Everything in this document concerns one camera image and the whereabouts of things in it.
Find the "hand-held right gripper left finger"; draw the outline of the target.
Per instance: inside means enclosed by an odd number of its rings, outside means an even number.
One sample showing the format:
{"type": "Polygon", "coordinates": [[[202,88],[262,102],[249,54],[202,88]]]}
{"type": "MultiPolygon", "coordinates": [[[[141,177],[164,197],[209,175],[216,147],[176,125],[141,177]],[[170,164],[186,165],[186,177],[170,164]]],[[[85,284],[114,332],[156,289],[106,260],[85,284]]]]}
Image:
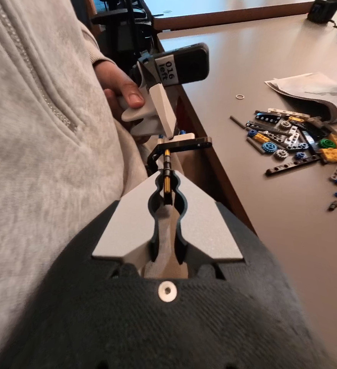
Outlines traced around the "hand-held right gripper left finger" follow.
{"type": "Polygon", "coordinates": [[[101,235],[92,257],[122,264],[132,264],[141,270],[156,259],[159,249],[158,219],[156,215],[160,194],[154,173],[124,195],[101,235]]]}

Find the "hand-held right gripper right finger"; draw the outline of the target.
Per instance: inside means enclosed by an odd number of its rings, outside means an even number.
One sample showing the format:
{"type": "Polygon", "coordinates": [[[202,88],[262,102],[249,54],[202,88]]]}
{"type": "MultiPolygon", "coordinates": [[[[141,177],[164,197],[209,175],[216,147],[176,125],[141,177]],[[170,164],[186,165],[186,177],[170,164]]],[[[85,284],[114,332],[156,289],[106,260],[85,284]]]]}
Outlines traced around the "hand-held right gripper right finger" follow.
{"type": "Polygon", "coordinates": [[[179,213],[174,249],[179,264],[198,270],[206,264],[243,261],[217,202],[177,171],[174,192],[179,213]]]}

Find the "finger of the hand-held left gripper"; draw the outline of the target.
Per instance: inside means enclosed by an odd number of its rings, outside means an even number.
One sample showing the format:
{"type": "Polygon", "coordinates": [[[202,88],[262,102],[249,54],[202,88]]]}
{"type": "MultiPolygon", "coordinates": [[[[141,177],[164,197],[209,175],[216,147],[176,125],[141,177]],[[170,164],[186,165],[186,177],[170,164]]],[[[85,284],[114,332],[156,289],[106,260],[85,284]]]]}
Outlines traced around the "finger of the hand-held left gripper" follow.
{"type": "Polygon", "coordinates": [[[170,104],[165,88],[161,83],[149,88],[149,95],[162,123],[165,136],[172,139],[176,127],[176,115],[170,104]]]}

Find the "black lego beam assembly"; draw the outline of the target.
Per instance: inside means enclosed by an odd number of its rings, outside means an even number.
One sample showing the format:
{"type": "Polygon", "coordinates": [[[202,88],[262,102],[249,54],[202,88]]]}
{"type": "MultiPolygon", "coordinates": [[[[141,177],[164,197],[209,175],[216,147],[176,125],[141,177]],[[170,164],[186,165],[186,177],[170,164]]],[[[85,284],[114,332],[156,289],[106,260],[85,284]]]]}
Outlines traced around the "black lego beam assembly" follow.
{"type": "Polygon", "coordinates": [[[191,151],[191,150],[204,150],[212,147],[212,138],[195,137],[193,133],[185,133],[174,136],[172,139],[166,139],[160,137],[157,140],[157,145],[149,154],[146,164],[146,171],[150,177],[158,171],[157,160],[166,155],[165,152],[169,151],[170,155],[177,152],[191,151]]]}

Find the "person's left forearm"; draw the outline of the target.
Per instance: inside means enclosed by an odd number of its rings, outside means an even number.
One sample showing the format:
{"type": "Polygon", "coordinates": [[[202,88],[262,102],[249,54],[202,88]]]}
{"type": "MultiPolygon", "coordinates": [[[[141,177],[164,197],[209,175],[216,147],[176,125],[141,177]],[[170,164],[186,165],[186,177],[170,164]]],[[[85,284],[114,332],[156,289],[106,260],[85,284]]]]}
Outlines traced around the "person's left forearm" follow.
{"type": "Polygon", "coordinates": [[[59,38],[69,49],[78,51],[83,48],[88,53],[93,65],[101,62],[109,62],[116,66],[116,63],[102,54],[95,37],[91,31],[78,20],[75,11],[70,4],[58,3],[56,15],[60,22],[59,38]]]}

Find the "lego instruction booklet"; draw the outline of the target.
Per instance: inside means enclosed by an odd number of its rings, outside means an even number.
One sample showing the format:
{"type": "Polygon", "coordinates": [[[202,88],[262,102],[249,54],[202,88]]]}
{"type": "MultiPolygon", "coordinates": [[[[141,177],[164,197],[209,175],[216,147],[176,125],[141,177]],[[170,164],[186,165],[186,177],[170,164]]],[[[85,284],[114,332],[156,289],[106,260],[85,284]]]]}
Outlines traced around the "lego instruction booklet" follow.
{"type": "Polygon", "coordinates": [[[265,84],[282,95],[324,105],[330,113],[329,121],[337,123],[337,82],[324,74],[317,72],[274,78],[265,84]]]}

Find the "pile of lego beams and gears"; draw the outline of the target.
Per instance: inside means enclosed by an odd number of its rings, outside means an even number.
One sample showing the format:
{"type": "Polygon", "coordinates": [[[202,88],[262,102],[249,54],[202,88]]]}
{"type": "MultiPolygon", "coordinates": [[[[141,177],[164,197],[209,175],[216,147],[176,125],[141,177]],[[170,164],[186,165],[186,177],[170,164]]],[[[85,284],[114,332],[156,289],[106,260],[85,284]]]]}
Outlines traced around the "pile of lego beams and gears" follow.
{"type": "Polygon", "coordinates": [[[290,172],[310,164],[334,164],[329,180],[337,186],[337,134],[324,126],[320,117],[268,108],[256,110],[253,120],[230,120],[247,132],[246,141],[261,155],[273,157],[277,164],[266,177],[290,172]]]}

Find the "person's left hand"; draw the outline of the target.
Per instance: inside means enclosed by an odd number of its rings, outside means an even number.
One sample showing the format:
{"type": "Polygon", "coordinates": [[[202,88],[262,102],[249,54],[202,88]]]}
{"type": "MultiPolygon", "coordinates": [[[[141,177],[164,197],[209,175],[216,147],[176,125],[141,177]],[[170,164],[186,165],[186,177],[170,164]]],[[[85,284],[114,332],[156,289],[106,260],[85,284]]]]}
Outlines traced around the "person's left hand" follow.
{"type": "Polygon", "coordinates": [[[121,114],[118,96],[122,96],[130,108],[143,107],[145,101],[138,85],[116,64],[110,61],[97,61],[93,64],[93,68],[115,116],[121,114]]]}

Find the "wooden edged desk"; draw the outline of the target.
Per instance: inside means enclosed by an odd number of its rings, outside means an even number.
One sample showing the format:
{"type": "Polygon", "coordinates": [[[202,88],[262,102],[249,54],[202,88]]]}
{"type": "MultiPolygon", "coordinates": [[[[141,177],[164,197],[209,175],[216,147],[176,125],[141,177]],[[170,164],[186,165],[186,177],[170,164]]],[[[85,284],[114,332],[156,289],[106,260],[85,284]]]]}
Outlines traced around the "wooden edged desk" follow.
{"type": "Polygon", "coordinates": [[[309,12],[309,0],[143,0],[157,31],[186,30],[309,12]]]}

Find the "black metal stand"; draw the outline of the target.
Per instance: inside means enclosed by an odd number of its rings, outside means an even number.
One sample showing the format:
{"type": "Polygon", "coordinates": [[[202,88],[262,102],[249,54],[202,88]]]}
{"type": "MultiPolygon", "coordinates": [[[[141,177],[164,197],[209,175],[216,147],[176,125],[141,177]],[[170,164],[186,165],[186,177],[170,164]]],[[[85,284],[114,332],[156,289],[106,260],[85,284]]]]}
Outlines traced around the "black metal stand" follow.
{"type": "Polygon", "coordinates": [[[103,3],[97,6],[91,23],[101,28],[98,37],[101,52],[113,60],[118,67],[129,74],[141,53],[153,53],[155,31],[139,0],[94,1],[103,3]]]}

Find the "grey hoodie person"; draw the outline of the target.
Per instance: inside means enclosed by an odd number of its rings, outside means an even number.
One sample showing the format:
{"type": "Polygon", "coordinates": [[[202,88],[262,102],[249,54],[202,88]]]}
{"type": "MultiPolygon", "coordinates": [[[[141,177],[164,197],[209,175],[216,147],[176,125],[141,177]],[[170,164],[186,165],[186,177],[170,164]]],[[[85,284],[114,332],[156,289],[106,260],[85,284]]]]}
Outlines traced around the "grey hoodie person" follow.
{"type": "Polygon", "coordinates": [[[0,355],[70,240],[147,178],[58,3],[0,1],[0,355]]]}

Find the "black battery charger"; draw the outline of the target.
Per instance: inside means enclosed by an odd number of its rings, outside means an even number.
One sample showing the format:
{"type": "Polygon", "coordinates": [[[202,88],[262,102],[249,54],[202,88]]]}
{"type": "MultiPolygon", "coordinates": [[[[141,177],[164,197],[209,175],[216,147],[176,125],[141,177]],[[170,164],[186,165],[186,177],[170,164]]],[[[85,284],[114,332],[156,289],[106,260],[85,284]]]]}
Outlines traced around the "black battery charger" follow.
{"type": "Polygon", "coordinates": [[[315,0],[308,12],[307,20],[316,24],[326,24],[337,11],[337,1],[315,0]]]}

